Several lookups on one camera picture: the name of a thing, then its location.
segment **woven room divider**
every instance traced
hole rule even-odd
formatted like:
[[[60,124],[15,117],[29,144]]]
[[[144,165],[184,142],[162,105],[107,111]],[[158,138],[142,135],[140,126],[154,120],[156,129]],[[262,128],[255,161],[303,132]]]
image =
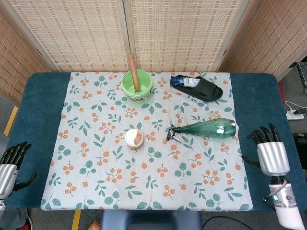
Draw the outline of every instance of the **woven room divider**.
[[[128,69],[121,0],[7,1],[59,71]],[[245,0],[124,2],[132,17],[130,45],[138,67],[147,71],[216,71],[246,5]]]
[[[9,0],[58,71],[126,71],[116,0]]]
[[[245,0],[131,0],[139,68],[217,71]]]
[[[18,105],[29,76],[48,69],[41,64],[29,44],[12,28],[2,12],[0,28],[0,93]]]
[[[266,72],[280,80],[306,55],[307,1],[264,0],[249,28],[238,30],[220,71]]]

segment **wooden stick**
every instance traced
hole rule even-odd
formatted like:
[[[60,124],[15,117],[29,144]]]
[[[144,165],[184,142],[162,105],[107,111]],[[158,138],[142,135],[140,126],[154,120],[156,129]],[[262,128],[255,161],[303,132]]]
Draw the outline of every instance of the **wooden stick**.
[[[135,92],[140,92],[138,74],[137,74],[137,72],[136,72],[133,54],[129,54],[129,55],[128,55],[128,58],[129,58],[129,63],[130,63],[130,68],[131,68],[131,74],[132,74],[132,80],[133,80],[134,90],[135,90]]]

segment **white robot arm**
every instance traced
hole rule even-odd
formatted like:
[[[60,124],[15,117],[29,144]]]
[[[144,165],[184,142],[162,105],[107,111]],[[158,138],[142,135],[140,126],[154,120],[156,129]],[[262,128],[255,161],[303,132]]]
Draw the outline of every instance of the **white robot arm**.
[[[0,160],[0,220],[5,210],[4,200],[11,195],[12,191],[18,191],[30,185],[37,176],[37,173],[34,173],[28,181],[16,184],[18,170],[30,147],[31,144],[27,145],[26,141],[12,146],[4,152]]]
[[[290,171],[285,147],[275,126],[270,124],[270,128],[272,134],[266,127],[260,127],[264,135],[255,129],[248,136],[257,144],[259,162],[250,161],[245,156],[242,156],[242,159],[248,164],[260,167],[265,175],[271,176],[271,193],[263,200],[267,202],[268,198],[272,197],[280,225],[289,229],[305,230],[292,186],[284,177]]]

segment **floral tablecloth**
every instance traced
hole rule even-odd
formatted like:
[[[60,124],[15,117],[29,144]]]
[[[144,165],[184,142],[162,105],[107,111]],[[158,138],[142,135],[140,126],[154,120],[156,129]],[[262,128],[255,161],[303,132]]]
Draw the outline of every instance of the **floral tablecloth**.
[[[169,85],[171,74],[200,75],[224,94],[195,99]],[[142,104],[125,96],[123,75],[71,73],[41,208],[252,210],[237,135],[166,141],[171,124],[235,119],[230,74],[150,73],[151,96]],[[137,151],[124,140],[131,128],[145,138]]]

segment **black slipper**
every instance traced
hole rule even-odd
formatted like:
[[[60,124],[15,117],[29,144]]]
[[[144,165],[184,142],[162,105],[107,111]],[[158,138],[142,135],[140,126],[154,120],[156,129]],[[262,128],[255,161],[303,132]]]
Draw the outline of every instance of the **black slipper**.
[[[196,77],[200,79],[200,82],[194,88],[182,87],[178,85],[172,85],[175,89],[196,97],[202,101],[213,102],[221,98],[223,90],[216,84],[202,78],[201,76]]]

